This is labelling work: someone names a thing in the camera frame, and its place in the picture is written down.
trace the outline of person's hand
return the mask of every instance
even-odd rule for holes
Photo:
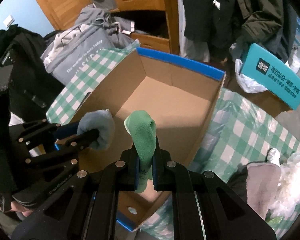
[[[29,216],[33,212],[33,210],[29,210],[29,209],[25,208],[17,201],[11,202],[11,210],[9,210],[9,211],[21,212],[25,217]]]

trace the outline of green and white plaid fabric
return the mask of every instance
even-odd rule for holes
[[[61,91],[47,111],[50,123],[68,124],[78,110],[86,95],[122,61],[140,45],[138,40],[124,49],[102,49],[84,65]]]
[[[189,169],[202,173],[215,172],[227,182],[234,172],[255,161],[266,161],[271,148],[282,158],[300,152],[300,142],[265,111],[237,93],[222,89],[209,129]],[[273,229],[280,239],[300,214],[283,218]],[[158,239],[173,239],[172,201],[169,198],[142,226]]]

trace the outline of teal box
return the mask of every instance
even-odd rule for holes
[[[243,59],[241,73],[264,85],[291,109],[300,105],[300,78],[281,60],[257,44]]]

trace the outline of blue wall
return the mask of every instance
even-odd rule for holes
[[[0,4],[0,30],[6,30],[3,21],[11,14],[13,24],[42,36],[54,31],[36,0],[3,0]]]

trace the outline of logo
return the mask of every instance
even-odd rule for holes
[[[72,174],[70,174],[67,178],[65,178],[63,181],[61,181],[57,186],[55,186],[52,190],[49,191],[49,195],[52,195],[58,188],[60,188],[65,182],[72,177]]]
[[[270,64],[263,59],[259,59],[259,62],[257,64],[256,70],[261,72],[263,75],[265,75],[270,67]]]

